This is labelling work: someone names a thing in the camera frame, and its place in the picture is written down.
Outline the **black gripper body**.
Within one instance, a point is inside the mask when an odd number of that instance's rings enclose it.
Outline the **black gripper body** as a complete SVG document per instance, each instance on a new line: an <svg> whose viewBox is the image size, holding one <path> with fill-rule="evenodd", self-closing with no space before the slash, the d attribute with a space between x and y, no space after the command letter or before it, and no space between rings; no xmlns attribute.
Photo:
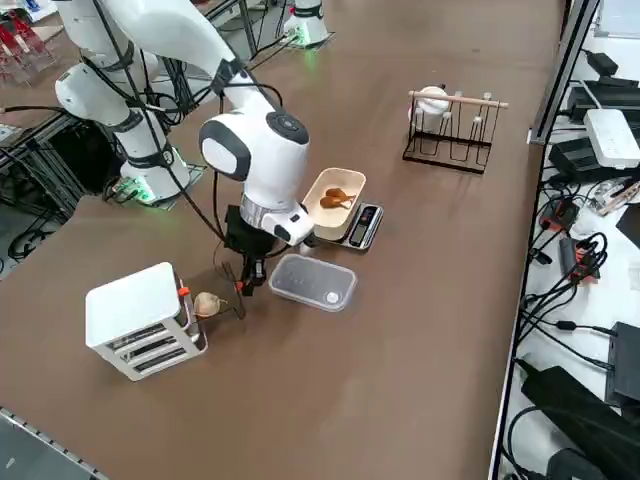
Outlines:
<svg viewBox="0 0 640 480"><path fill-rule="evenodd" d="M265 258L276 244L271 234L246 223L238 205L229 205L225 215L225 247L251 259Z"/></svg>

